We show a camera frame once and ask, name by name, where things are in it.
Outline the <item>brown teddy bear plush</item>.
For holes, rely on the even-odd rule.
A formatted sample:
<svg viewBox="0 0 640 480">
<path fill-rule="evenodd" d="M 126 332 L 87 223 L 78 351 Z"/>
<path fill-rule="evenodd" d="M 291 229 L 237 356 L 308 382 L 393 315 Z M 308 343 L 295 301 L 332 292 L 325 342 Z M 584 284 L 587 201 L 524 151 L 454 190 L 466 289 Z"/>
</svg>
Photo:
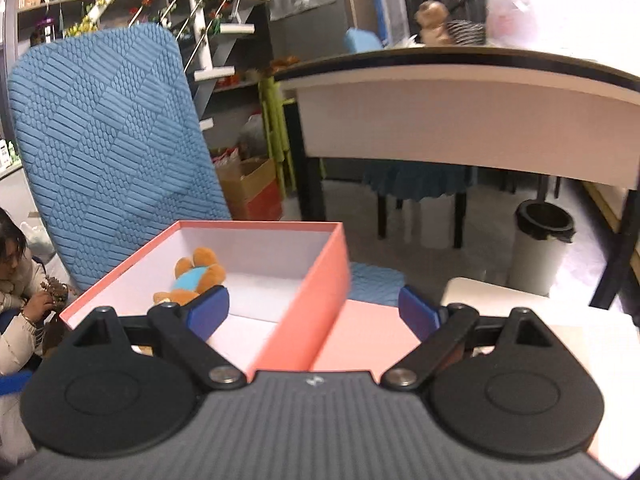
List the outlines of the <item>brown teddy bear plush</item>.
<svg viewBox="0 0 640 480">
<path fill-rule="evenodd" d="M 174 269 L 175 281 L 169 292 L 156 292 L 154 304 L 173 302 L 185 306 L 209 289 L 224 284 L 226 269 L 208 247 L 197 247 L 190 257 L 180 258 Z"/>
</svg>

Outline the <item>pink box lid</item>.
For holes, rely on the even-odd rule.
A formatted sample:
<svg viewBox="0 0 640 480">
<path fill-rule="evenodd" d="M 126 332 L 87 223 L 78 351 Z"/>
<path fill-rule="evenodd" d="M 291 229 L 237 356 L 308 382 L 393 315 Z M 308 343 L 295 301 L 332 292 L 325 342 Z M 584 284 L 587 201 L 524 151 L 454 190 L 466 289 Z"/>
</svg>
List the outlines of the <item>pink box lid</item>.
<svg viewBox="0 0 640 480">
<path fill-rule="evenodd" d="M 420 344 L 398 309 L 347 300 L 310 368 L 313 372 L 369 372 L 375 382 Z"/>
</svg>

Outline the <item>black trash bin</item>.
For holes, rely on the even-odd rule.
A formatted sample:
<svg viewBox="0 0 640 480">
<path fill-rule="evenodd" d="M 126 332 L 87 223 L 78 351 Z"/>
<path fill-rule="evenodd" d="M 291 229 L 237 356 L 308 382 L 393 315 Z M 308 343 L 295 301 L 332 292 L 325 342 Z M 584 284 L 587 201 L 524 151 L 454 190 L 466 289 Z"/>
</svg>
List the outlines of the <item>black trash bin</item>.
<svg viewBox="0 0 640 480">
<path fill-rule="evenodd" d="M 524 200 L 514 212 L 515 237 L 506 286 L 548 296 L 575 235 L 573 217 L 542 200 Z"/>
</svg>

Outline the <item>person in white jacket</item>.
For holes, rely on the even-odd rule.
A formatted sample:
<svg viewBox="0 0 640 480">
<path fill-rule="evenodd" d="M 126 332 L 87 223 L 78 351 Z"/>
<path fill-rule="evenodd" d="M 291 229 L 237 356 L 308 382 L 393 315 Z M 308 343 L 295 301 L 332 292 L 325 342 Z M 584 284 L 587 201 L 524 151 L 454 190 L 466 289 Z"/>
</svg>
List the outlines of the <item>person in white jacket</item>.
<svg viewBox="0 0 640 480">
<path fill-rule="evenodd" d="M 43 266 L 36 263 L 23 231 L 6 212 L 1 214 L 1 375 L 27 370 L 40 357 L 43 319 L 54 309 L 42 287 Z M 1 460 L 11 466 L 35 454 L 22 422 L 21 395 L 1 397 Z"/>
</svg>

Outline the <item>cardboard box on floor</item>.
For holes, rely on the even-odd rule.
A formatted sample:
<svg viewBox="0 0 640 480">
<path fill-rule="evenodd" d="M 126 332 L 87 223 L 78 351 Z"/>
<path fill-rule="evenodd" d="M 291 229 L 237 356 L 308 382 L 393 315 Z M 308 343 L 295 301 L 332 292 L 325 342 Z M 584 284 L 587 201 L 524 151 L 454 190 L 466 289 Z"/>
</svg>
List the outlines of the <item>cardboard box on floor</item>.
<svg viewBox="0 0 640 480">
<path fill-rule="evenodd" d="M 233 220 L 281 219 L 281 194 L 272 159 L 235 160 L 217 167 L 216 173 Z"/>
</svg>

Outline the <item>blue textured chair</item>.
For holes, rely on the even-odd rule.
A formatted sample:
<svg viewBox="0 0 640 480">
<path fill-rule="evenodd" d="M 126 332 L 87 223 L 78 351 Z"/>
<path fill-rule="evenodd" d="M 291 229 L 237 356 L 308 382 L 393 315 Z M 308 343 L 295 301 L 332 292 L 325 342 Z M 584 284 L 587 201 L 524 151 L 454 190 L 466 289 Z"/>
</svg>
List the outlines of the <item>blue textured chair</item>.
<svg viewBox="0 0 640 480">
<path fill-rule="evenodd" d="M 70 313 L 175 222 L 229 218 L 177 43 L 163 29 L 33 47 L 8 90 L 30 192 L 77 286 Z"/>
</svg>

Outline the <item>white table with black top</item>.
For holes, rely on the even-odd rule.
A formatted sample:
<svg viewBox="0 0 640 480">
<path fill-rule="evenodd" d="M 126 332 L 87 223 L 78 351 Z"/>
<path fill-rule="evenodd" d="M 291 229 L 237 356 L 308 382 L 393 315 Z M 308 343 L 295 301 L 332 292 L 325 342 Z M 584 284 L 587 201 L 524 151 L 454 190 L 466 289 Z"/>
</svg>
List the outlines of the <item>white table with black top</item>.
<svg viewBox="0 0 640 480">
<path fill-rule="evenodd" d="M 595 62 L 491 47 L 345 54 L 277 73 L 292 92 L 298 200 L 326 216 L 324 158 L 441 162 L 639 185 L 639 79 Z"/>
</svg>

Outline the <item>dark woven basket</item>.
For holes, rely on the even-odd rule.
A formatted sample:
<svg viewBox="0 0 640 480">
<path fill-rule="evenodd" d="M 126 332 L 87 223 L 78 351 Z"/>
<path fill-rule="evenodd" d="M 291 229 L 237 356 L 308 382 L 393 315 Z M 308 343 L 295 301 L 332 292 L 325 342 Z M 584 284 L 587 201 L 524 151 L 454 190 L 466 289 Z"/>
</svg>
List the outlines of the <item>dark woven basket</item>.
<svg viewBox="0 0 640 480">
<path fill-rule="evenodd" d="M 450 20 L 446 23 L 448 35 L 456 46 L 484 46 L 486 29 L 483 23 L 467 20 Z"/>
</svg>

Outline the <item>blue cloth on table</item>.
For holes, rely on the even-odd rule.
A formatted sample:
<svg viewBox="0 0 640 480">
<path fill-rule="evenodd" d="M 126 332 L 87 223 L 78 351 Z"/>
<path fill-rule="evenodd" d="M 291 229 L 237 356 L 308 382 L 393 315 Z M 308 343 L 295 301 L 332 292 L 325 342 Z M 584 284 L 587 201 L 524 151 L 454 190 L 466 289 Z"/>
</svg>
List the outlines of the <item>blue cloth on table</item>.
<svg viewBox="0 0 640 480">
<path fill-rule="evenodd" d="M 383 50 L 382 41 L 374 32 L 359 28 L 349 28 L 345 32 L 344 44 L 348 53 L 364 53 Z"/>
</svg>

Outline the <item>small brown figurine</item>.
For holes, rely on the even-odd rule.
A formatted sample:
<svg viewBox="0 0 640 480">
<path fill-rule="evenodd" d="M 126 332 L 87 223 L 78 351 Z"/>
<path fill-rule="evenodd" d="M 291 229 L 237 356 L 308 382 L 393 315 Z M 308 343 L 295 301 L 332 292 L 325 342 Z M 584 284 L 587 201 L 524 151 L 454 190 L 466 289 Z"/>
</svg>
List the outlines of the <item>small brown figurine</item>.
<svg viewBox="0 0 640 480">
<path fill-rule="evenodd" d="M 427 47 L 450 46 L 447 22 L 449 11 L 441 2 L 427 0 L 420 4 L 416 14 L 416 22 L 420 25 L 420 39 Z"/>
</svg>

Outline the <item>white rice cooker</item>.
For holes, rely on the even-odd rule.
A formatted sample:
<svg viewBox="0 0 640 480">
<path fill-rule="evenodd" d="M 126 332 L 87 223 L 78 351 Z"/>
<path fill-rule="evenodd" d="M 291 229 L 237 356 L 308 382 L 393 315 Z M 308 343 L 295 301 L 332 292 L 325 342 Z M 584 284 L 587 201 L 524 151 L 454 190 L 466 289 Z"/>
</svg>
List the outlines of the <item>white rice cooker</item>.
<svg viewBox="0 0 640 480">
<path fill-rule="evenodd" d="M 536 32 L 532 0 L 486 0 L 485 25 L 488 44 L 530 49 Z"/>
</svg>

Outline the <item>clear water bottle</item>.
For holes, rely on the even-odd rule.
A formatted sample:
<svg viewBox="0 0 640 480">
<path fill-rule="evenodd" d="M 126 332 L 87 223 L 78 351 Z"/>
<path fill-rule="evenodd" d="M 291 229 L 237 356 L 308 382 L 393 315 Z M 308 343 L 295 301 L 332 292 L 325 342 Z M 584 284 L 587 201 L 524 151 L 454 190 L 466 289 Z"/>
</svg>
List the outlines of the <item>clear water bottle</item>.
<svg viewBox="0 0 640 480">
<path fill-rule="evenodd" d="M 378 36 L 384 48 L 402 46 L 410 38 L 406 0 L 373 0 Z"/>
</svg>

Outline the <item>white staircase with garland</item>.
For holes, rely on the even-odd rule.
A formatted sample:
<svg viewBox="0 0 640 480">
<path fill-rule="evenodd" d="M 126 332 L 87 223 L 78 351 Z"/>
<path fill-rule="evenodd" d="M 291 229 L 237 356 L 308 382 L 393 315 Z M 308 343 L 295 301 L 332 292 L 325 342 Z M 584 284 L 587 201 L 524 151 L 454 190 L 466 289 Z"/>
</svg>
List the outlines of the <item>white staircase with garland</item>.
<svg viewBox="0 0 640 480">
<path fill-rule="evenodd" d="M 150 23 L 174 36 L 182 55 L 183 73 L 188 77 L 196 111 L 203 130 L 212 128 L 206 107 L 219 81 L 238 74 L 228 63 L 235 43 L 254 35 L 250 14 L 256 6 L 271 0 L 139 0 L 125 26 Z M 86 16 L 66 30 L 70 36 L 95 32 L 102 18 L 117 0 L 94 0 Z"/>
</svg>

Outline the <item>dark grey refrigerator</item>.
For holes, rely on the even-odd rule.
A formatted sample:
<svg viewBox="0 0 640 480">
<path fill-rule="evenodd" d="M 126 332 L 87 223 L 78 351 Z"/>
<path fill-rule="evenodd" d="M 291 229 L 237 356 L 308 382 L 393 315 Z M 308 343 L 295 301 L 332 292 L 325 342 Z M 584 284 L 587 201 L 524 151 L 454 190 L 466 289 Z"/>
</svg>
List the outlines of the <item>dark grey refrigerator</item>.
<svg viewBox="0 0 640 480">
<path fill-rule="evenodd" d="M 277 58 L 302 61 L 347 51 L 351 28 L 376 32 L 373 0 L 270 0 L 269 33 Z"/>
</svg>

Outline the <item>white chair with black frame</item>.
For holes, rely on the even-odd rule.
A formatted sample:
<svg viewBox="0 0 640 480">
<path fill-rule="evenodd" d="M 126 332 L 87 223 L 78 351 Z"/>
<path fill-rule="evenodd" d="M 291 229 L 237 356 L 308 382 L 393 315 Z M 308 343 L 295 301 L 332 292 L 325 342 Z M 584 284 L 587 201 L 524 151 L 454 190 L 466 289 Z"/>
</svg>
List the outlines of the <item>white chair with black frame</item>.
<svg viewBox="0 0 640 480">
<path fill-rule="evenodd" d="M 629 312 L 639 289 L 629 274 L 612 307 L 590 300 L 605 267 L 612 232 L 581 184 L 564 183 L 556 204 L 575 219 L 577 233 L 549 295 L 539 297 L 506 287 L 506 262 L 514 239 L 513 213 L 529 192 L 474 188 L 469 203 L 466 247 L 480 248 L 484 270 L 450 278 L 442 302 L 464 302 L 484 315 L 506 315 L 515 307 L 532 309 L 570 349 L 599 386 L 604 415 L 591 455 L 620 478 L 639 467 L 639 330 Z"/>
</svg>

